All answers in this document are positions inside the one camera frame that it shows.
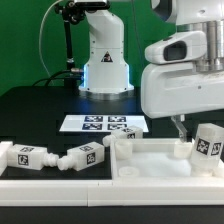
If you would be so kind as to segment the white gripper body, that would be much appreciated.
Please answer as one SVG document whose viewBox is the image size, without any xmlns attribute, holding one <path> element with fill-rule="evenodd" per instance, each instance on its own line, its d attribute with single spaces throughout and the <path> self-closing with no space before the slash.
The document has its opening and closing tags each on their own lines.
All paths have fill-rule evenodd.
<svg viewBox="0 0 224 224">
<path fill-rule="evenodd" d="M 149 64 L 141 79 L 141 108 L 150 118 L 224 109 L 224 71 L 197 73 L 191 62 Z"/>
</svg>

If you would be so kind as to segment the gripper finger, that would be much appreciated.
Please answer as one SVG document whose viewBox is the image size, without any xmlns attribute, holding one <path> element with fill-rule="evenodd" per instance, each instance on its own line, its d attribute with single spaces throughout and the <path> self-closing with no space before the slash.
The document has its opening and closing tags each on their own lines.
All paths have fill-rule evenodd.
<svg viewBox="0 0 224 224">
<path fill-rule="evenodd" d="M 187 129 L 184 127 L 183 122 L 185 121 L 184 115 L 175 115 L 171 117 L 172 122 L 179 131 L 179 138 L 182 142 L 187 141 Z"/>
</svg>

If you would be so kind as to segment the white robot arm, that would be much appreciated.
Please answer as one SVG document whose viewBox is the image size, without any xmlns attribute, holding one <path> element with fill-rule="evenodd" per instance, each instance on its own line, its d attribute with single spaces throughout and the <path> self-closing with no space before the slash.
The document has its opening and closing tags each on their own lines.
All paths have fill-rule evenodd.
<svg viewBox="0 0 224 224">
<path fill-rule="evenodd" d="M 74 0 L 90 26 L 90 58 L 82 93 L 104 98 L 133 89 L 124 60 L 124 25 L 108 11 L 111 0 Z M 150 118 L 169 117 L 187 139 L 181 117 L 224 108 L 224 0 L 151 0 L 176 33 L 145 49 L 141 108 Z"/>
</svg>

